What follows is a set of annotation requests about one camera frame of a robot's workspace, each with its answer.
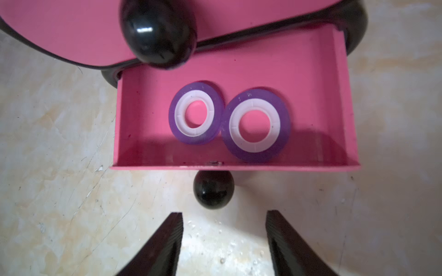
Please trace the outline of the purple tape roll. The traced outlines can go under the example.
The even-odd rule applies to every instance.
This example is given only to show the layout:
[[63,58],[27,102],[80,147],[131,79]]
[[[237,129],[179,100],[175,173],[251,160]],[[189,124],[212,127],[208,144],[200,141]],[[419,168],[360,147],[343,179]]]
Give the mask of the purple tape roll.
[[[191,128],[185,119],[190,104],[201,101],[207,110],[205,121]],[[210,82],[193,82],[182,87],[169,107],[169,126],[175,138],[185,144],[203,145],[212,141],[219,133],[224,99],[217,87]]]
[[[269,133],[258,142],[241,135],[239,123],[251,111],[263,112],[269,119]],[[286,104],[267,89],[249,89],[234,97],[222,116],[221,134],[227,149],[237,158],[250,163],[268,162],[287,145],[291,118]]]

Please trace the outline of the black pink drawer cabinet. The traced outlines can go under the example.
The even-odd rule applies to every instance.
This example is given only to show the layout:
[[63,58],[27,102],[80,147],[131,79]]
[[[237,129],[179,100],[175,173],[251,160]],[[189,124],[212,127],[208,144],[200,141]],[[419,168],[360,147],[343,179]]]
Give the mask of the black pink drawer cabinet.
[[[232,171],[340,171],[360,166],[347,56],[361,42],[363,1],[2,1],[1,29],[53,58],[101,71],[117,88],[114,169],[197,170],[206,208],[232,198]],[[268,162],[234,156],[218,135],[185,144],[169,126],[176,93],[210,82],[225,108],[249,89],[286,104],[291,134]],[[199,127],[207,110],[188,107]],[[246,113],[241,135],[258,142],[269,119]]]

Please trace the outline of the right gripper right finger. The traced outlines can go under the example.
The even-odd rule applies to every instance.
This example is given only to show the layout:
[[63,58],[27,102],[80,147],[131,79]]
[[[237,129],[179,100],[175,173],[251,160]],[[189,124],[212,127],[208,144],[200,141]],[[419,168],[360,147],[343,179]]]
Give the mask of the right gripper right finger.
[[278,210],[267,211],[265,227],[277,276],[337,276]]

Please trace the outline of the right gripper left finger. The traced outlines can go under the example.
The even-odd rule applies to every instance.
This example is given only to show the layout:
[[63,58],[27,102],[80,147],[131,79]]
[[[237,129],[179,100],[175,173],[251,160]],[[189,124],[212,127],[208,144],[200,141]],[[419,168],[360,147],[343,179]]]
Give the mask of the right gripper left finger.
[[176,275],[183,232],[183,215],[171,213],[118,275]]

